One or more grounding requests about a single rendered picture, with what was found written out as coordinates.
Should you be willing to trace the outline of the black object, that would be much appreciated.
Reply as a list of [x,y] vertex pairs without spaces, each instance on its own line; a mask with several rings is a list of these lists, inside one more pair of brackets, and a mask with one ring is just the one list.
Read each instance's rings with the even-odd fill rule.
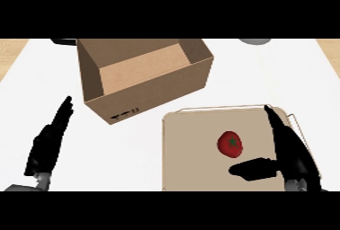
[[54,44],[75,46],[75,39],[50,39]]

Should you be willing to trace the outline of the grey round object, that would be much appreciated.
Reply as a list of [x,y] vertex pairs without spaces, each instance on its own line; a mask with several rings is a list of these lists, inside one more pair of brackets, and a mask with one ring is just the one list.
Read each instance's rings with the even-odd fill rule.
[[239,39],[239,40],[250,45],[264,45],[270,41],[270,39]]

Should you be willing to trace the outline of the brown cardboard box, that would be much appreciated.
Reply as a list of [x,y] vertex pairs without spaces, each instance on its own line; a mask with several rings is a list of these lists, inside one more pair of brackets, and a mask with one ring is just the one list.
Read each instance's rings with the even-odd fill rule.
[[199,39],[78,39],[84,105],[111,124],[205,86],[214,56]]

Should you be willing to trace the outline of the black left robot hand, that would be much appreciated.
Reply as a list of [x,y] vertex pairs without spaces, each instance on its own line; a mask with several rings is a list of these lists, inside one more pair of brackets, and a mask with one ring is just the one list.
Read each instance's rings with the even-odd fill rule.
[[23,175],[34,176],[37,173],[51,173],[57,158],[63,133],[72,115],[72,98],[66,97],[56,116],[32,140],[32,149],[28,156]]

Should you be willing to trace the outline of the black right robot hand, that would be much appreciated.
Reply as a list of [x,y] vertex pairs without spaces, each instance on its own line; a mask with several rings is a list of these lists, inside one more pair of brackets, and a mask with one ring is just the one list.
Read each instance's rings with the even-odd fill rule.
[[247,181],[273,178],[281,173],[284,181],[307,181],[307,191],[319,192],[321,174],[307,147],[294,133],[284,125],[279,115],[264,106],[267,121],[272,128],[276,159],[255,158],[229,167],[229,173]]

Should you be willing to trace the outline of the beige tray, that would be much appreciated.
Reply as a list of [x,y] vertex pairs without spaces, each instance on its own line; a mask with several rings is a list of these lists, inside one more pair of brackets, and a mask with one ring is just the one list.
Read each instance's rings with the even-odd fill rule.
[[164,115],[165,191],[319,191],[321,174],[285,111],[269,105]]

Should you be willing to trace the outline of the red tomato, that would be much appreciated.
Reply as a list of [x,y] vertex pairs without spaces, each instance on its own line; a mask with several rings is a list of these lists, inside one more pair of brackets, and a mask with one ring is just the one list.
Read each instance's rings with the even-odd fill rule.
[[226,131],[216,142],[219,152],[230,157],[236,158],[242,154],[242,141],[238,134],[232,131]]

